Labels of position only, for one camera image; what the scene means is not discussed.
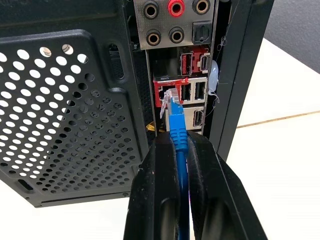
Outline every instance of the rear i/o panel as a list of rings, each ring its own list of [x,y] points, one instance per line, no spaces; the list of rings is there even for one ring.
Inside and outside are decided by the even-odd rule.
[[[140,48],[210,44],[215,0],[133,0]]]
[[[187,130],[202,133],[212,64],[215,0],[133,0],[139,44],[147,51],[153,112],[160,120],[164,94],[176,88]]]

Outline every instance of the gray background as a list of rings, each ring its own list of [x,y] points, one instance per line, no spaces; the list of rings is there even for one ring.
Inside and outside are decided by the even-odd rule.
[[[320,73],[320,0],[274,0],[264,37]]]

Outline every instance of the perforated side panel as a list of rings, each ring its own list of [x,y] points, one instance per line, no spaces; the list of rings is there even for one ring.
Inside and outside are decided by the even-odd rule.
[[[107,85],[91,36],[2,40],[0,171],[41,195],[130,190],[141,161],[130,103]]]

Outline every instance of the ethernet cable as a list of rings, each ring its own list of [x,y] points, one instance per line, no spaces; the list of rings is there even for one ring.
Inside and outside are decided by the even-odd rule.
[[[180,190],[180,216],[178,240],[189,240],[189,183],[186,156],[188,154],[188,136],[185,123],[184,108],[180,104],[178,90],[168,89],[164,93],[160,117],[168,108],[170,136],[176,152],[176,165]]]

